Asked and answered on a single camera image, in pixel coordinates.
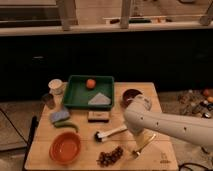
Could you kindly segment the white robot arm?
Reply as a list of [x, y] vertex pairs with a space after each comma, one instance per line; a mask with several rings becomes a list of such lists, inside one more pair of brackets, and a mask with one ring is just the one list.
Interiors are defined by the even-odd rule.
[[133, 135], [149, 129], [213, 152], [213, 119], [157, 113], [151, 107], [151, 100], [139, 94], [125, 109], [124, 121]]

